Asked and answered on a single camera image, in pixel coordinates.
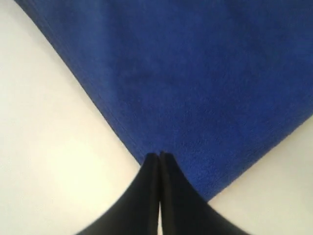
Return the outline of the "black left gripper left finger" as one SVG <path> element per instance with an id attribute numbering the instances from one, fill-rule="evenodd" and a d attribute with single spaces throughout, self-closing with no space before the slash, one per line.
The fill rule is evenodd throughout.
<path id="1" fill-rule="evenodd" d="M 146 155 L 123 195 L 80 235 L 156 235 L 160 201 L 159 158 Z"/>

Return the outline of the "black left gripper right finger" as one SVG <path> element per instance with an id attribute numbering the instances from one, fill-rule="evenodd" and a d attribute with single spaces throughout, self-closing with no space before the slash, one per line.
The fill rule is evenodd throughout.
<path id="1" fill-rule="evenodd" d="M 225 219 L 196 192 L 174 156 L 159 156 L 162 190 L 161 221 L 164 235 L 240 235 L 241 229 Z"/>

